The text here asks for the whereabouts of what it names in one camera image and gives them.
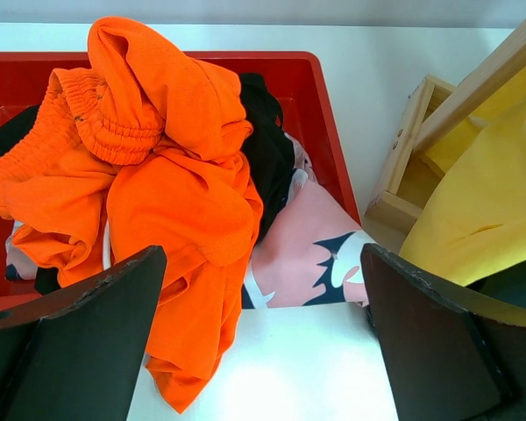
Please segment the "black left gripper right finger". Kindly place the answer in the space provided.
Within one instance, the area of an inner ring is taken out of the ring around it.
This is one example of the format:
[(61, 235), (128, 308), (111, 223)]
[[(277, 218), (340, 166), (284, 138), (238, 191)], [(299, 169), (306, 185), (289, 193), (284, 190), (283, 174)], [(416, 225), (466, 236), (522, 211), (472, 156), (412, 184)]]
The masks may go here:
[(526, 420), (526, 308), (424, 271), (377, 244), (361, 252), (400, 420)]

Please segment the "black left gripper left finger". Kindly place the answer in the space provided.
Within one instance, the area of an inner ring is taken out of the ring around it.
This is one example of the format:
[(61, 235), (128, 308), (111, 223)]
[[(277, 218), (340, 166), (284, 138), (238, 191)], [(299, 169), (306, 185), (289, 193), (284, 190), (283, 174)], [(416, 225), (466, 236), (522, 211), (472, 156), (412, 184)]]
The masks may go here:
[(126, 419), (166, 264), (149, 246), (0, 310), (0, 420)]

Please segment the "pink shark print shorts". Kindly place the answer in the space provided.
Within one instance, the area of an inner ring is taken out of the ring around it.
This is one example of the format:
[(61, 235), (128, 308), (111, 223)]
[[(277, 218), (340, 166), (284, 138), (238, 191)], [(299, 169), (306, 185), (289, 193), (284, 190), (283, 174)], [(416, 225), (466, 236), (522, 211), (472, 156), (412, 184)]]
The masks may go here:
[(368, 235), (287, 137), (286, 205), (261, 242), (264, 205), (242, 151), (202, 161), (167, 138), (137, 165), (100, 161), (71, 139), (40, 164), (1, 159), (0, 215), (21, 222), (15, 245), (38, 268), (57, 268), (63, 286), (97, 274), (104, 250), (122, 260), (160, 245), (163, 309), (367, 304), (359, 255)]

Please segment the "orange shorts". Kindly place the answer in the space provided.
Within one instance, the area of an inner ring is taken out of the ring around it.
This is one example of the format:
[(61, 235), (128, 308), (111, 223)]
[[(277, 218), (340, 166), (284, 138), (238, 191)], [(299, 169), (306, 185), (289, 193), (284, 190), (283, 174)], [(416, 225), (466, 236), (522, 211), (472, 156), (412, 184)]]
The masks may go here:
[(263, 212), (241, 83), (128, 18), (97, 20), (88, 57), (53, 70), (32, 129), (0, 157), (0, 217), (63, 287), (163, 248), (147, 369), (183, 412), (235, 338)]

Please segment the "black shorts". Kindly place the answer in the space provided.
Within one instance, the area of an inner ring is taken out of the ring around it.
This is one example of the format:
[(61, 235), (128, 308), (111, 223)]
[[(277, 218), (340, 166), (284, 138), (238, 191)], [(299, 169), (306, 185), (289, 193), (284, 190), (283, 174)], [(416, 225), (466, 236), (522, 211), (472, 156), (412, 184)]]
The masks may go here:
[[(253, 132), (242, 145), (248, 159), (251, 177), (264, 209), (260, 220), (258, 242), (265, 238), (279, 211), (286, 205), (287, 191), (295, 166), (293, 142), (282, 130), (283, 111), (279, 101), (268, 91), (260, 74), (243, 73), (240, 100)], [(9, 152), (32, 129), (38, 114), (37, 104), (25, 108), (0, 126), (0, 157)], [(37, 281), (36, 290), (47, 294), (59, 288), (57, 270), (38, 268), (23, 252), (4, 243), (5, 267), (0, 277), (7, 282)]]

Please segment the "dark grey shorts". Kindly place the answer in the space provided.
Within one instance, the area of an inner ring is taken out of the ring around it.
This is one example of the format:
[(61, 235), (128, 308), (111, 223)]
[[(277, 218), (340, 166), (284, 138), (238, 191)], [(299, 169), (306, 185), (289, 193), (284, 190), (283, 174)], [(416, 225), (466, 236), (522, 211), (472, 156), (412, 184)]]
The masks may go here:
[(526, 261), (481, 278), (468, 288), (526, 309)]

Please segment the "yellow shorts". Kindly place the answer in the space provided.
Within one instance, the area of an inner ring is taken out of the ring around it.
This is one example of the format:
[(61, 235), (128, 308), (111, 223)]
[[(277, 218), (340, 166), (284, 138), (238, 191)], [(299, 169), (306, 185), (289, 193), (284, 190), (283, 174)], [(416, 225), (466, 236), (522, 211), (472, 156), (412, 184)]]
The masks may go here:
[(526, 67), (425, 154), (444, 176), (399, 255), (468, 286), (526, 260)]

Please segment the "wooden clothes rack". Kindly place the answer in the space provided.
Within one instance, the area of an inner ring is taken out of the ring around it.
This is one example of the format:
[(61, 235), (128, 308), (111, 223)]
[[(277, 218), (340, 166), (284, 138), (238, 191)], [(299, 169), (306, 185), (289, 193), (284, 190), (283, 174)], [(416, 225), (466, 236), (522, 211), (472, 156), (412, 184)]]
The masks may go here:
[(526, 96), (526, 18), (458, 85), (426, 75), (409, 96), (366, 207), (366, 229), (397, 252), (471, 139)]

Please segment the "red plastic bin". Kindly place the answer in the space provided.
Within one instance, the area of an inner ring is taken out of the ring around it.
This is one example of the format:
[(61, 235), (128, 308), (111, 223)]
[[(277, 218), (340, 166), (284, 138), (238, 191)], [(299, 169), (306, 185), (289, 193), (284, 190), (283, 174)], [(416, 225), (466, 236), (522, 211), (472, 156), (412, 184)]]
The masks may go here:
[[(308, 52), (193, 52), (191, 57), (238, 74), (257, 73), (279, 100), (283, 127), (298, 139), (313, 162), (317, 180), (345, 211), (359, 218), (319, 59)], [(55, 68), (86, 68), (84, 52), (0, 53), (0, 126), (41, 103)], [(5, 240), (12, 223), (0, 218), (0, 310), (38, 298), (31, 281), (5, 280)]]

